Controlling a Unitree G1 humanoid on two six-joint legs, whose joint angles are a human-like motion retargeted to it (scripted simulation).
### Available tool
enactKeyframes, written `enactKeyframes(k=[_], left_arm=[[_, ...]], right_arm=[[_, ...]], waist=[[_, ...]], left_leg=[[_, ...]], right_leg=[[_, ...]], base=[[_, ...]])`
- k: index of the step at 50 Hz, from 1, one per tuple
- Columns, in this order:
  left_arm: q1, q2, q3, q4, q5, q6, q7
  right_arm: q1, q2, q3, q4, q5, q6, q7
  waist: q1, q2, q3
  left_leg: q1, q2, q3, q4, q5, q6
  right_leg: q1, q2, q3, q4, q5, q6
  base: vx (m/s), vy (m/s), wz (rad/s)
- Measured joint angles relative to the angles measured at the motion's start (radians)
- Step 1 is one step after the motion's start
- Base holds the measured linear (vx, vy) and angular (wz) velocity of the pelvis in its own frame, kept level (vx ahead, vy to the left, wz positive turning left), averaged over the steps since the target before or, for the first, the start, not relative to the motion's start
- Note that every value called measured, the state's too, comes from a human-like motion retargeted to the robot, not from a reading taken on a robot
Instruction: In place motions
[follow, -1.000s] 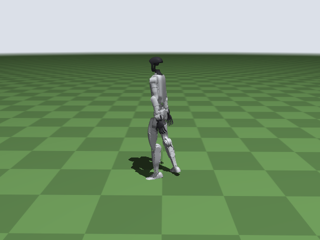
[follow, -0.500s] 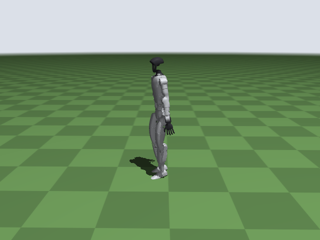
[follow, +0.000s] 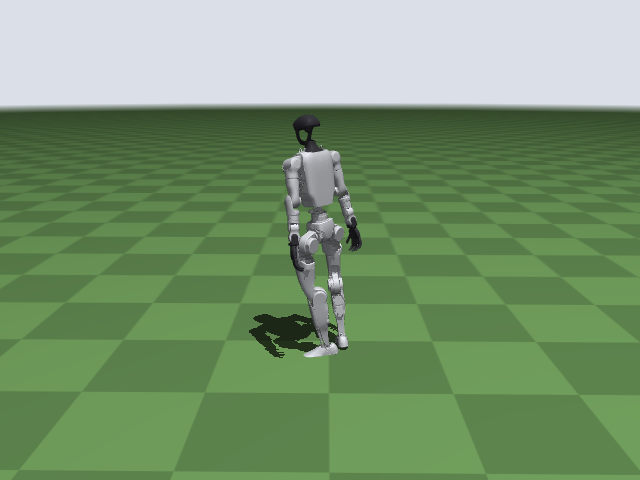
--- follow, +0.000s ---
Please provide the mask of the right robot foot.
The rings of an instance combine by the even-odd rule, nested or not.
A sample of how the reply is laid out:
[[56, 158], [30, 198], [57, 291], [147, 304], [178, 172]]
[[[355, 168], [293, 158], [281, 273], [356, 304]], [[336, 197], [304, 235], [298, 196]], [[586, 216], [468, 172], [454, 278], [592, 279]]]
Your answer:
[[338, 337], [338, 334], [337, 334], [337, 336], [335, 336], [335, 342], [338, 344], [338, 347], [347, 347], [347, 346], [349, 346], [348, 338], [347, 338], [346, 334], [345, 334], [345, 336], [343, 336], [342, 333], [340, 335], [341, 335], [340, 337]]

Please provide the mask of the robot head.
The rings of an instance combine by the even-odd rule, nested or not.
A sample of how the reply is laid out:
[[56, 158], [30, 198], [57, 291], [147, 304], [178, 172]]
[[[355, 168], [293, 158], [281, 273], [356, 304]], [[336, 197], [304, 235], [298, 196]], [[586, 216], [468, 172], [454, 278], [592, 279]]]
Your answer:
[[[306, 148], [304, 152], [312, 153], [312, 152], [324, 151], [323, 149], [317, 146], [315, 140], [311, 139], [312, 130], [314, 127], [317, 127], [317, 126], [320, 126], [320, 122], [313, 115], [303, 115], [294, 121], [293, 128], [295, 129], [297, 140], [301, 145], [305, 145], [305, 148]], [[308, 137], [306, 141], [303, 141], [300, 139], [300, 135], [299, 135], [300, 130], [304, 130], [305, 132], [308, 133]]]

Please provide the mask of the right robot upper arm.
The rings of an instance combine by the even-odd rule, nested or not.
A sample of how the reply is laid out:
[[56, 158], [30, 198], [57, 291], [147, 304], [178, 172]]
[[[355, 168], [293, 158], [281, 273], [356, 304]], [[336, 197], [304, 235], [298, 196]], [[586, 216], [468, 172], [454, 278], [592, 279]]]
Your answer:
[[334, 180], [335, 180], [335, 192], [334, 196], [341, 196], [347, 192], [345, 183], [344, 183], [344, 175], [341, 167], [341, 156], [337, 151], [329, 151], [332, 155], [333, 160], [333, 170], [334, 170]]

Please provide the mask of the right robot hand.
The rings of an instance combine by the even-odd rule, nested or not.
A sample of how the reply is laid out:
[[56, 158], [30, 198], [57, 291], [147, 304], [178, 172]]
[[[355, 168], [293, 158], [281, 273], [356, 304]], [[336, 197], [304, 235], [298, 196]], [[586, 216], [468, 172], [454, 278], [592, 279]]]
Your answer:
[[351, 240], [352, 241], [352, 245], [351, 245], [351, 248], [349, 250], [352, 250], [352, 248], [354, 247], [353, 250], [352, 250], [352, 252], [353, 252], [353, 251], [356, 251], [356, 250], [360, 249], [360, 247], [362, 246], [362, 241], [361, 241], [361, 238], [360, 238], [360, 233], [359, 233], [358, 229], [356, 228], [357, 222], [356, 222], [356, 218], [355, 217], [351, 218], [351, 223], [352, 223], [352, 225], [347, 225], [346, 224], [347, 228], [349, 228], [349, 236], [347, 238], [346, 243], [349, 242], [350, 238], [352, 239]]

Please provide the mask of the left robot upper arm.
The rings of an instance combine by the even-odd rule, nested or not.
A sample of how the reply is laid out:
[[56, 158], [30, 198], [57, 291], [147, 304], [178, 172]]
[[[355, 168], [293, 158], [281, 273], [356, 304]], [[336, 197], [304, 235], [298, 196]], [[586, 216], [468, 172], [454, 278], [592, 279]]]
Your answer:
[[288, 195], [291, 197], [293, 208], [298, 208], [301, 205], [301, 198], [299, 197], [299, 176], [298, 171], [301, 169], [301, 156], [295, 156], [286, 159], [282, 165], [285, 173], [286, 187]]

